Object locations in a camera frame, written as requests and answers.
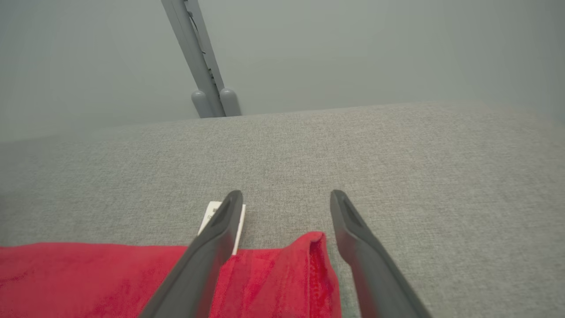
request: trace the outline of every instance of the gray upholstery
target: gray upholstery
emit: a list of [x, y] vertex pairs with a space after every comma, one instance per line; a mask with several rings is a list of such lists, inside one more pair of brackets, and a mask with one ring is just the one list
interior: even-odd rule
[[128, 126], [0, 145], [0, 244], [188, 244], [247, 204], [240, 248], [325, 231], [344, 190], [435, 317], [565, 316], [565, 128], [485, 105], [400, 104]]

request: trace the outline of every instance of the red cloth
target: red cloth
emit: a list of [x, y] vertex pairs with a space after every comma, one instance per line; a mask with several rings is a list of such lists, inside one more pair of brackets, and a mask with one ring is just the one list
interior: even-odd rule
[[[1, 317], [137, 317], [186, 247], [37, 243], [0, 247]], [[341, 317], [325, 235], [239, 250], [210, 317]]]

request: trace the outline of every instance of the white tag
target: white tag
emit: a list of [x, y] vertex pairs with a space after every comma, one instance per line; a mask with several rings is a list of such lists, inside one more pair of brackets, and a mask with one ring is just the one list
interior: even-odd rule
[[[202, 232], [206, 224], [210, 221], [216, 210], [220, 207], [221, 201], [210, 201], [208, 203], [208, 207], [206, 208], [206, 213], [204, 213], [204, 219], [202, 220], [202, 224], [200, 224], [200, 229], [198, 230], [198, 235]], [[240, 216], [240, 223], [237, 226], [237, 234], [236, 234], [236, 242], [233, 245], [232, 255], [237, 254], [237, 246], [240, 244], [240, 236], [241, 230], [244, 228], [244, 219], [245, 219], [245, 204], [241, 207], [241, 216]]]

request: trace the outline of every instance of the red fabric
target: red fabric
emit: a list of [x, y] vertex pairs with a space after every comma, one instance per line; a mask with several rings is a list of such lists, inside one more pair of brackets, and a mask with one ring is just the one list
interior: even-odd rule
[[[1, 317], [137, 317], [186, 247], [38, 243], [0, 247]], [[239, 250], [210, 317], [341, 317], [325, 235]]]

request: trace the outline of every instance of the gray metal bar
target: gray metal bar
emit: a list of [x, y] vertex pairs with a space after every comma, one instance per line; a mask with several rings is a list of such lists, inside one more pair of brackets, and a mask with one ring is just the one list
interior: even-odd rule
[[198, 89], [206, 95], [211, 114], [225, 116], [218, 88], [212, 81], [183, 0], [161, 0]]
[[[235, 98], [235, 93], [233, 90], [225, 87], [224, 80], [220, 75], [220, 68], [218, 67], [218, 62], [216, 61], [216, 56], [214, 55], [214, 50], [212, 49], [212, 43], [210, 42], [210, 37], [208, 31], [206, 30], [206, 24], [204, 23], [204, 17], [202, 11], [200, 10], [200, 5], [198, 0], [187, 0], [185, 2], [186, 9], [192, 13], [192, 19], [194, 24], [198, 29], [198, 36], [200, 38], [201, 49], [204, 51], [204, 60], [208, 65], [208, 68], [212, 70], [214, 75], [214, 82], [220, 92], [220, 101], [224, 109], [226, 116], [241, 116], [241, 109]], [[222, 92], [227, 89], [227, 94], [222, 94]], [[224, 103], [224, 100], [228, 98], [229, 103]]]

